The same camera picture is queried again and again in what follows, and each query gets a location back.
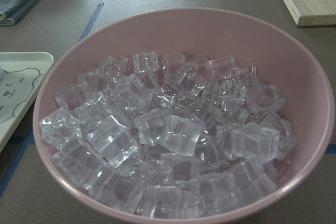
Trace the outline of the pink bowl of ice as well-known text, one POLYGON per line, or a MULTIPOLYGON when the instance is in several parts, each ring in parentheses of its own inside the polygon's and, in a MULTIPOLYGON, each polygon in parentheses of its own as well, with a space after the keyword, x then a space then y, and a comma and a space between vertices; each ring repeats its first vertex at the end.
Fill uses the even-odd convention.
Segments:
POLYGON ((71 195, 132 223, 221 223, 291 192, 335 121, 292 36, 217 9, 119 21, 75 45, 37 97, 36 147, 71 195))

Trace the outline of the cream serving tray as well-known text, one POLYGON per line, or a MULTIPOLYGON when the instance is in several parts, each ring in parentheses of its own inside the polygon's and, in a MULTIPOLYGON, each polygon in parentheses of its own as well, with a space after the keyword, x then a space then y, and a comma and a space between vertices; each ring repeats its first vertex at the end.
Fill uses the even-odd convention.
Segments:
POLYGON ((35 101, 54 64, 47 52, 1 52, 1 149, 35 101))

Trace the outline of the dark folded cloth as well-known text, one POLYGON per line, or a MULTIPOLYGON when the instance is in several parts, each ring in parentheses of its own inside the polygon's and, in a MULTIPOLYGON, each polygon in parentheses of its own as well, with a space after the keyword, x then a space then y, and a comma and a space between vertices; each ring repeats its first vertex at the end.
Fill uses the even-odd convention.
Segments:
POLYGON ((16 24, 38 0, 1 0, 1 27, 16 24))

